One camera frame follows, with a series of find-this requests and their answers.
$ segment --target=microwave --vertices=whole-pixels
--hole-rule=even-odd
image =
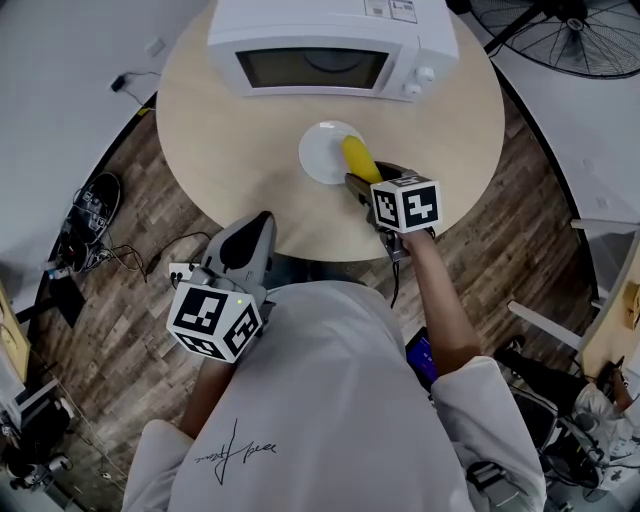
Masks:
[[[237,95],[425,95],[458,61],[445,0],[218,0],[207,40]]]

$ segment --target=person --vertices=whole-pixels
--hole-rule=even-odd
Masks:
[[[123,510],[493,510],[488,489],[465,473],[479,462],[495,463],[492,476],[514,491],[500,510],[542,510],[531,437],[434,241],[419,231],[404,244],[439,374],[435,408],[378,292],[285,286],[270,294],[268,327],[237,365],[203,362],[179,427],[145,427]]]
[[[518,374],[538,395],[553,402],[558,416],[578,439],[598,473],[598,488],[611,491],[640,469],[640,401],[627,391],[619,368],[611,373],[615,404],[583,377],[552,370],[524,357],[522,336],[499,348],[494,357]]]

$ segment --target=black cable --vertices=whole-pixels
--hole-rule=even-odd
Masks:
[[[393,306],[396,304],[398,290],[400,288],[400,263],[394,261],[391,265],[391,270],[393,271],[393,278],[395,280],[395,285],[393,287],[393,299],[391,300],[391,309],[393,309]]]
[[[129,249],[129,252],[126,252],[126,253],[124,253],[124,254],[115,254],[115,252],[114,252],[114,251],[119,250],[119,249],[123,249],[123,248],[127,248],[127,249]],[[112,247],[112,248],[110,249],[110,251],[111,251],[111,252],[114,252],[114,257],[115,257],[118,261],[120,261],[120,258],[124,258],[125,256],[129,256],[129,255],[133,254],[133,259],[135,260],[136,265],[137,265],[137,268],[136,268],[136,269],[132,269],[132,268],[130,268],[128,265],[125,265],[122,261],[120,261],[120,263],[121,263],[122,265],[124,265],[128,270],[131,270],[131,271],[133,271],[133,270],[139,271],[139,272],[142,274],[142,279],[144,279],[144,282],[145,282],[145,283],[147,282],[147,275],[146,275],[146,273],[145,273],[145,271],[144,271],[144,261],[142,260],[142,256],[140,256],[140,253],[139,253],[138,251],[136,251],[133,247],[131,247],[131,246],[130,246],[130,245],[128,245],[128,244],[123,244],[123,245],[119,245],[119,246],[117,246],[117,247]]]
[[[589,457],[589,460],[590,460],[591,463],[593,463],[595,465],[600,464],[600,461],[604,457],[604,451],[602,450],[602,448],[600,448],[598,446],[598,442],[593,438],[593,436],[591,434],[589,434],[586,430],[584,430],[575,421],[573,421],[573,418],[571,416],[567,416],[567,417],[563,418],[562,420],[566,421],[568,423],[571,423],[575,428],[577,428],[580,432],[582,432],[582,434],[589,440],[589,443],[591,443],[591,449],[587,452],[587,457],[589,457],[589,453],[591,453],[591,451],[595,451],[596,453],[599,453],[599,458],[598,458],[597,462],[596,461],[592,461],[591,457]]]
[[[496,55],[498,55],[500,53],[500,50],[502,50],[502,48],[504,48],[504,43],[502,43],[500,46],[498,46],[498,48],[496,49],[495,52],[493,52],[491,55],[487,55],[487,57],[489,59],[493,59]]]
[[[142,108],[148,108],[149,110],[155,110],[155,108],[153,107],[148,107],[147,105],[145,105],[144,103],[142,103],[138,97],[133,94],[132,92],[128,91],[126,87],[123,87],[122,89],[120,89],[123,93],[128,94],[129,96],[131,96],[134,100],[136,100],[138,102],[138,105],[140,105]]]
[[[193,258],[191,258],[191,261],[189,262],[189,270],[193,272],[193,269],[196,268],[196,261],[202,259],[202,256],[204,256],[205,251],[199,252]]]
[[[123,73],[123,75],[128,76],[144,76],[144,75],[156,75],[156,76],[162,76],[160,73],[156,73],[155,71],[142,71],[140,73],[136,72],[136,71],[127,71],[126,73]]]
[[[178,240],[183,240],[185,238],[189,238],[191,236],[195,236],[195,235],[202,235],[202,236],[206,236],[207,239],[209,241],[211,241],[211,235],[209,235],[208,233],[205,233],[204,231],[194,231],[193,233],[189,233],[187,235],[182,235],[179,237],[174,238],[173,240],[167,242],[162,249],[160,249],[158,252],[156,252],[153,257],[149,260],[149,265],[147,265],[147,269],[145,271],[146,275],[152,274],[153,271],[156,269],[156,267],[158,266],[158,263],[160,263],[160,259],[162,258],[162,253],[164,251],[166,251],[172,244],[176,243]]]

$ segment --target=cable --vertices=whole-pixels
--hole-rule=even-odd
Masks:
[[[133,94],[132,92],[130,92],[126,87],[123,87],[122,89],[120,89],[123,93],[128,94],[129,96],[131,96],[134,100],[136,100],[138,102],[138,105],[140,105],[142,108],[148,108],[149,110],[155,110],[155,108],[153,107],[148,107],[147,105],[145,105],[144,103],[142,103],[138,97]]]
[[[89,272],[90,270],[94,270],[94,269],[98,268],[103,263],[115,259],[118,263],[120,263],[120,265],[122,265],[124,268],[126,268],[130,272],[140,272],[142,274],[142,279],[146,283],[147,282],[147,275],[146,275],[146,273],[144,271],[144,261],[142,259],[142,256],[140,256],[140,253],[136,249],[134,249],[133,247],[131,247],[128,244],[122,244],[122,245],[114,246],[113,245],[113,238],[111,237],[111,233],[109,232],[109,227],[107,226],[104,231],[107,234],[107,236],[109,237],[109,242],[110,242],[111,247],[108,247],[102,241],[100,241],[98,243],[100,244],[100,252],[106,251],[108,253],[107,256],[102,256],[101,254],[98,254],[98,256],[96,257],[96,260],[91,265],[82,268],[80,271],[81,272]],[[123,253],[123,254],[116,254],[116,251],[119,251],[121,249],[129,249],[129,250],[127,252]],[[136,266],[135,267],[130,267],[124,261],[122,261],[122,258],[124,258],[126,256],[130,256],[130,255],[133,255],[133,259],[136,262]]]
[[[156,75],[156,76],[162,76],[160,73],[156,73],[155,71],[142,71],[141,73],[138,73],[136,71],[127,71],[126,73],[122,73],[124,76],[144,76],[144,75]]]
[[[393,306],[396,304],[396,299],[398,298],[398,290],[400,289],[400,263],[392,260],[391,270],[395,280],[395,285],[393,287],[393,299],[391,300],[391,309],[393,309]]]
[[[500,53],[500,50],[502,50],[502,48],[504,47],[504,43],[502,43],[500,46],[498,46],[498,48],[496,49],[495,52],[493,52],[491,55],[487,55],[487,57],[489,59],[493,59],[496,55],[498,55]]]
[[[160,249],[158,252],[156,252],[153,257],[149,260],[149,264],[147,265],[147,269],[145,270],[145,274],[149,275],[152,274],[153,271],[156,269],[156,267],[158,266],[158,263],[160,263],[160,259],[162,258],[162,253],[164,251],[166,251],[171,245],[173,245],[174,243],[176,243],[178,240],[184,240],[185,238],[189,238],[191,236],[195,236],[195,235],[202,235],[202,236],[206,236],[207,239],[209,241],[211,241],[211,235],[209,235],[208,233],[205,233],[204,231],[194,231],[193,233],[189,233],[186,235],[182,235],[182,236],[178,236],[176,238],[174,238],[173,240],[167,242],[162,249]]]

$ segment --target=wooden floor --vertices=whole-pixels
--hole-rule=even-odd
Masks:
[[[509,335],[524,332],[527,351],[552,366],[567,367],[570,351],[507,310],[515,299],[582,334],[590,322],[589,272],[558,181],[514,104],[505,98],[505,143],[500,164],[475,207],[438,239],[465,309],[491,353]],[[153,113],[127,136],[106,167],[123,183],[124,201],[111,229],[116,245],[130,244],[145,261],[168,240],[219,228],[182,192],[162,155]],[[75,463],[62,480],[82,505],[119,510],[126,473],[140,432],[149,420],[176,421],[193,385],[200,359],[165,330],[174,290],[169,261],[188,261],[205,247],[204,237],[167,250],[145,283],[116,261],[79,276],[87,299],[75,329],[56,313],[32,326],[34,351],[57,362],[61,379],[89,420],[67,436]],[[393,290],[388,260],[347,265],[348,271],[386,297]],[[401,270],[395,311],[406,338],[423,323],[413,272]],[[113,467],[100,452],[106,451]],[[111,480],[100,472],[108,472]]]

